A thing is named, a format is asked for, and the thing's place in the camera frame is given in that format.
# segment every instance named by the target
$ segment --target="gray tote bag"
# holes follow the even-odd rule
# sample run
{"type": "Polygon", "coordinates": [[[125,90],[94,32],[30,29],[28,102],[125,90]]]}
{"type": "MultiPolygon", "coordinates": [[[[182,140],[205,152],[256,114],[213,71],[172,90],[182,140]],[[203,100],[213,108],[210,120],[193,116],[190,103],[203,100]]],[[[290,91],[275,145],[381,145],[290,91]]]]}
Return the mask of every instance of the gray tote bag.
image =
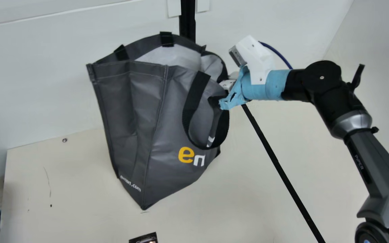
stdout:
{"type": "Polygon", "coordinates": [[[161,32],[87,65],[116,176],[145,210],[199,179],[219,154],[229,112],[224,62],[161,32]]]}

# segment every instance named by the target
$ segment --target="blue cable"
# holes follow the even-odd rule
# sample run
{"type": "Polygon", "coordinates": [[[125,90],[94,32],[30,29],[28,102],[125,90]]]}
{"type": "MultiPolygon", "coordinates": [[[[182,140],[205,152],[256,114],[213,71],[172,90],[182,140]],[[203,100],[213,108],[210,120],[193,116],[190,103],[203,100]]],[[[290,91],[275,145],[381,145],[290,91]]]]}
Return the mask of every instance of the blue cable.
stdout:
{"type": "Polygon", "coordinates": [[[271,51],[273,51],[275,54],[277,54],[281,60],[283,60],[284,63],[286,63],[286,66],[289,68],[289,69],[293,69],[292,66],[289,64],[289,62],[286,60],[286,58],[284,58],[284,56],[282,54],[280,54],[280,52],[278,52],[276,49],[274,49],[274,47],[266,44],[266,43],[261,43],[262,46],[265,46],[266,48],[270,49],[271,51]]]}

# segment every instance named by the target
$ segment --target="bag seam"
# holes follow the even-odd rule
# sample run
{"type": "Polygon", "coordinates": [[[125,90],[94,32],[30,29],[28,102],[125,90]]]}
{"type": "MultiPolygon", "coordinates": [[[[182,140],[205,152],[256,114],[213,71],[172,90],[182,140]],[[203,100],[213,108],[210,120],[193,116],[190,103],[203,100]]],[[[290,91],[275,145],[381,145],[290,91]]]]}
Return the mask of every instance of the bag seam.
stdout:
{"type": "Polygon", "coordinates": [[[125,74],[128,74],[128,73],[135,73],[135,74],[148,75],[148,76],[153,76],[153,77],[157,77],[157,78],[159,78],[159,79],[162,79],[162,77],[160,77],[160,76],[158,76],[158,75],[145,74],[145,73],[140,73],[140,72],[135,72],[135,71],[128,71],[128,72],[125,72],[125,73],[122,73],[122,74],[116,74],[116,75],[106,76],[106,77],[99,77],[99,78],[96,78],[96,79],[97,79],[97,80],[101,80],[101,79],[105,79],[105,78],[118,77],[118,76],[125,75],[125,74]]]}
{"type": "Polygon", "coordinates": [[[160,102],[160,107],[159,107],[158,114],[157,114],[156,124],[154,126],[154,133],[153,133],[153,138],[151,140],[151,147],[150,147],[150,152],[148,154],[147,166],[146,166],[145,176],[144,176],[144,192],[142,192],[142,206],[144,205],[145,191],[147,190],[147,177],[148,177],[148,171],[149,171],[149,165],[150,165],[150,159],[151,159],[151,151],[153,150],[154,138],[156,137],[157,126],[158,126],[160,118],[161,118],[162,108],[163,108],[164,101],[165,101],[165,91],[166,91],[166,86],[167,86],[168,69],[169,69],[169,66],[165,65],[165,72],[163,74],[164,78],[162,79],[163,80],[162,100],[160,102]]]}
{"type": "Polygon", "coordinates": [[[94,70],[94,67],[93,65],[91,65],[92,69],[92,75],[93,75],[93,78],[94,78],[94,82],[93,82],[93,87],[94,87],[94,90],[96,91],[96,95],[98,94],[99,97],[97,97],[97,101],[99,103],[99,107],[102,107],[103,109],[103,115],[102,115],[102,120],[103,120],[103,126],[105,128],[105,135],[106,135],[106,139],[109,140],[108,142],[108,150],[109,150],[109,157],[111,159],[111,164],[112,164],[112,167],[114,169],[114,172],[117,176],[117,178],[119,179],[119,168],[117,167],[116,163],[115,163],[115,158],[114,158],[114,151],[113,151],[113,142],[112,142],[112,138],[111,138],[111,135],[110,135],[110,130],[109,130],[109,122],[108,122],[108,118],[107,118],[107,112],[106,112],[106,109],[105,109],[105,106],[104,106],[104,100],[103,100],[103,96],[102,96],[102,91],[100,89],[100,85],[99,83],[97,83],[95,80],[97,79],[96,77],[96,72],[94,70]]]}

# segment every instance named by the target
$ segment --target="bag strap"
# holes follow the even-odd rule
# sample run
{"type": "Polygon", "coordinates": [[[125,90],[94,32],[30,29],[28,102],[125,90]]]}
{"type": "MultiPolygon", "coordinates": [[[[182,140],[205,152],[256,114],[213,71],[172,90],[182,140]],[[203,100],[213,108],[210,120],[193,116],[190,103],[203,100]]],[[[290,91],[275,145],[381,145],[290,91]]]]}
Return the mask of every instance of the bag strap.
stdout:
{"type": "Polygon", "coordinates": [[[172,32],[160,32],[160,41],[163,47],[172,47],[174,43],[172,32]]]}
{"type": "MultiPolygon", "coordinates": [[[[210,81],[210,78],[210,75],[203,72],[198,72],[196,74],[196,77],[194,77],[193,83],[191,84],[190,90],[188,91],[187,99],[185,100],[184,108],[182,110],[182,126],[184,127],[185,134],[193,145],[202,150],[210,150],[220,146],[226,139],[227,132],[229,130],[229,111],[222,111],[218,121],[215,139],[211,146],[199,145],[190,137],[189,130],[191,120],[199,107],[199,103],[201,101],[205,87],[210,81]]],[[[209,101],[217,100],[219,98],[222,97],[210,97],[209,101]]]]}
{"type": "Polygon", "coordinates": [[[114,54],[118,61],[122,60],[129,60],[127,50],[125,49],[124,45],[119,46],[118,48],[115,49],[114,54]]]}

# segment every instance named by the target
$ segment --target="black bag handle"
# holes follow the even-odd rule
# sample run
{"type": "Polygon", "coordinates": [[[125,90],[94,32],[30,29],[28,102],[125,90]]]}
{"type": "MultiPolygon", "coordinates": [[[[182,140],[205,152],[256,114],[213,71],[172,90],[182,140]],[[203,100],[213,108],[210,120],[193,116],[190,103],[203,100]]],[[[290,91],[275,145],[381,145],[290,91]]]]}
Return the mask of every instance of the black bag handle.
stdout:
{"type": "MultiPolygon", "coordinates": [[[[210,150],[220,146],[227,137],[229,130],[229,111],[222,111],[219,122],[216,129],[215,139],[211,146],[199,145],[192,140],[189,134],[190,122],[199,107],[202,94],[204,93],[205,87],[207,86],[211,76],[203,72],[198,72],[194,77],[193,83],[191,84],[190,90],[188,91],[187,99],[185,100],[184,108],[182,110],[182,126],[184,127],[185,134],[187,135],[190,142],[196,147],[202,150],[210,150]]],[[[215,100],[218,103],[218,99],[222,97],[210,97],[209,101],[215,100]]]]}

